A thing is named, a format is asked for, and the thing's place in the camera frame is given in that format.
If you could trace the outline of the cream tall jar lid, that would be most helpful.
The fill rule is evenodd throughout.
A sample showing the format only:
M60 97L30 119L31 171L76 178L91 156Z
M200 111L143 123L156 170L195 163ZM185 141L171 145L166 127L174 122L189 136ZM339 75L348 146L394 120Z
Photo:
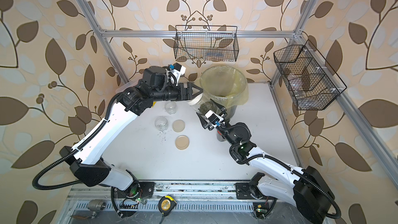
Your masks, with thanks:
M201 101L202 97L203 97L203 93L199 94L199 95L196 96L194 99L189 100L187 103L188 103L190 106L194 106L194 105L198 104L198 103Z

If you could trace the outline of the ribbed glass jar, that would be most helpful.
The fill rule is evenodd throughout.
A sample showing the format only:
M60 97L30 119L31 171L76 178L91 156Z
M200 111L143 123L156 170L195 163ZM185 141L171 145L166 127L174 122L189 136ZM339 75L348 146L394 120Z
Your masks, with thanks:
M167 118L163 116L157 117L154 122L154 125L161 132L166 131L169 128L169 122Z

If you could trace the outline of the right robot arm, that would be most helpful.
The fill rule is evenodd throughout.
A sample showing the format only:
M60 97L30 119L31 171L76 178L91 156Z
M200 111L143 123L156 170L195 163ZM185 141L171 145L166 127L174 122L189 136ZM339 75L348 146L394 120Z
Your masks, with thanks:
M342 211L334 193L315 168L293 166L268 154L251 142L251 132L245 123L231 125L226 119L226 108L216 102L213 104L218 109L216 112L197 112L202 127L217 130L228 141L229 154L237 164L260 169L260 178L268 174L277 180L275 183L261 183L255 179L252 185L254 198L267 196L281 199L295 206L313 224L322 224L325 218L341 218Z

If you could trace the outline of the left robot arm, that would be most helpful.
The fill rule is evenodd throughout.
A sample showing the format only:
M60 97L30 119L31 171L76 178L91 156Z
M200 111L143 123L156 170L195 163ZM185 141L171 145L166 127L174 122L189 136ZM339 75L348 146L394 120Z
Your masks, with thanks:
M179 64L168 67L151 66L144 70L143 77L132 87L114 95L107 107L105 117L96 127L73 147L64 147L61 159L40 171L32 181L38 190L54 190L75 184L88 187L105 185L121 191L130 189L137 179L127 170L122 171L106 163L102 155L118 134L155 102L190 101L203 93L194 83L180 83L185 68ZM77 178L68 183L45 186L39 180L59 164L66 162Z

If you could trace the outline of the tan short jar lid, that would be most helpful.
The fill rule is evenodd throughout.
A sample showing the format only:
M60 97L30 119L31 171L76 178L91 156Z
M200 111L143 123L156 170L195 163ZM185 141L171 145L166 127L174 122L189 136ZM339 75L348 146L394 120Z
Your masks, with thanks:
M179 150L185 150L189 147L189 138L185 135L180 135L175 140L175 146Z

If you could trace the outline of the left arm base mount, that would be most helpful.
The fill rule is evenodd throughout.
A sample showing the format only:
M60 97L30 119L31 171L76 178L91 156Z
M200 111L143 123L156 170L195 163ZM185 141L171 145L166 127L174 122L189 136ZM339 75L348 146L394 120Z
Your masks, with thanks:
M116 194L116 198L128 198L128 199L138 199L138 198L149 198L154 193L155 182L153 181L134 181L131 186L126 190L120 190L118 188L112 187L112 193Z

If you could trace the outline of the beige lid short jar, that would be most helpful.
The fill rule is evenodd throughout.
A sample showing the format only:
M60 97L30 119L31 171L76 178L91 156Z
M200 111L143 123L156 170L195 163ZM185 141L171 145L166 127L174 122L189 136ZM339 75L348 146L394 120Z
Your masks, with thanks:
M177 112L177 104L172 101L166 102L164 109L169 115L173 115Z

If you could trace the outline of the beige lid tall jar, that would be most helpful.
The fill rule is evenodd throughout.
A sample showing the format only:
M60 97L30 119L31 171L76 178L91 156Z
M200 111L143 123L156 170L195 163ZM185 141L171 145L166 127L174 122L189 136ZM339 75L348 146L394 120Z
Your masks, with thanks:
M209 111L213 111L214 113L218 112L217 106L211 100L200 100L193 107L201 115L205 115Z

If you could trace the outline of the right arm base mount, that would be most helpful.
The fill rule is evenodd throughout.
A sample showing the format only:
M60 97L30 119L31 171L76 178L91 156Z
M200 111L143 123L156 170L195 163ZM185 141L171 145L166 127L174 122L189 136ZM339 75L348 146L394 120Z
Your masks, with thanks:
M275 200L276 198L264 195L259 189L259 181L265 176L264 173L258 172L249 182L235 183L236 198L238 200L262 200L267 198Z

